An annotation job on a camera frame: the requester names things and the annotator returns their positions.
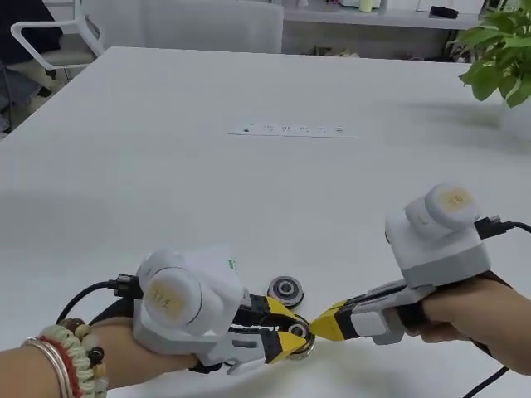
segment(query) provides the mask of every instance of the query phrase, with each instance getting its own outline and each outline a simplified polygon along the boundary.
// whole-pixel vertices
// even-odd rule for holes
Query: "hand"
[[[110,388],[133,386],[197,365],[197,358],[192,355],[159,355],[141,347],[134,341],[131,327],[131,319],[114,318],[92,328],[105,351]]]
[[[435,324],[418,330],[425,342],[476,340],[509,369],[531,376],[531,301],[491,280],[477,279],[423,302]]]

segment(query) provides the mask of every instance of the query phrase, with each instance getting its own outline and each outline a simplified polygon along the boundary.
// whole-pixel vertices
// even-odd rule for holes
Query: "green plant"
[[[520,9],[492,12],[481,24],[463,31],[455,40],[464,51],[482,54],[460,76],[480,101],[499,90],[509,107],[531,95],[531,0],[520,0]]]

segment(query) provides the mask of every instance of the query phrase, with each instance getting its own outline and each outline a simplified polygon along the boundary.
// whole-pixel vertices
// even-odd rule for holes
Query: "ball bearing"
[[[306,340],[306,344],[288,356],[288,359],[292,361],[301,361],[305,359],[309,354],[312,353],[315,346],[315,335],[309,331],[308,321],[306,321],[306,319],[302,318],[300,315],[297,315],[297,318],[300,320],[300,322],[291,325],[288,329],[288,332],[304,338]]]
[[[297,307],[304,298],[302,284],[290,276],[274,278],[267,289],[267,295],[278,300],[289,309]]]

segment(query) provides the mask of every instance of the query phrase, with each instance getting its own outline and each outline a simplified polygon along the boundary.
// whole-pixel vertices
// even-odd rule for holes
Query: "black bag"
[[[5,65],[32,60],[32,56],[11,34],[11,25],[20,21],[53,21],[42,0],[0,0],[0,60]],[[54,28],[28,28],[24,37],[39,53],[61,48],[63,31]]]

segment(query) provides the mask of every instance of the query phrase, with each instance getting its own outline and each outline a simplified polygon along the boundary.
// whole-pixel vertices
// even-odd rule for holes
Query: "white table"
[[[299,278],[300,312],[313,318],[399,278],[384,216],[436,183],[469,187],[485,214],[530,221],[529,148],[500,135],[499,99],[477,103],[457,79],[464,69],[109,50],[0,144],[0,348],[160,246],[228,243],[255,292],[279,274]],[[359,139],[227,134],[255,121],[340,124]],[[526,294],[529,243],[511,232],[488,244],[496,271]],[[88,319],[111,295],[73,314]],[[466,343],[319,341],[304,362],[238,378],[184,372],[110,397],[452,398],[497,368]],[[508,375],[482,397],[530,386]]]

